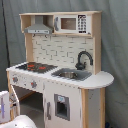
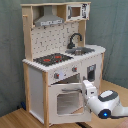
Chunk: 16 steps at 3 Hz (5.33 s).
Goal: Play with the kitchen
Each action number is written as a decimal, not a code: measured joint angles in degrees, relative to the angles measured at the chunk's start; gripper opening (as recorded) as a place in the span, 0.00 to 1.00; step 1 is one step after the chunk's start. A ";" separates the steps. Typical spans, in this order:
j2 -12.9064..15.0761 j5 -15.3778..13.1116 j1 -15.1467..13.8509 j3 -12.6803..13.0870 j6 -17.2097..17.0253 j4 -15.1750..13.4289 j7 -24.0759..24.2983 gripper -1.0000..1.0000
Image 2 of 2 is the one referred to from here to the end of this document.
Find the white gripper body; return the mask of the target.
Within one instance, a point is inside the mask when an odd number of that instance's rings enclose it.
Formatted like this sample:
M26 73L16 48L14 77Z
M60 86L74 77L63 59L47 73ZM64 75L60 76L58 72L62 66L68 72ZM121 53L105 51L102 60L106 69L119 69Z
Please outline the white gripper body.
M91 82L84 80L82 83L82 95L84 98L84 104L87 104L91 97L97 95L97 89Z

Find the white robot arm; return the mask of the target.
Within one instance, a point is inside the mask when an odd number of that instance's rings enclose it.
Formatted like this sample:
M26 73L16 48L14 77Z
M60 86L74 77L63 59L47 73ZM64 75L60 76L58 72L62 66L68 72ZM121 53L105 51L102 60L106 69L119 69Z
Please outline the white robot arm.
M88 80L83 81L83 95L86 106L101 119L128 117L128 107L124 107L117 92L113 90L98 94L96 87Z

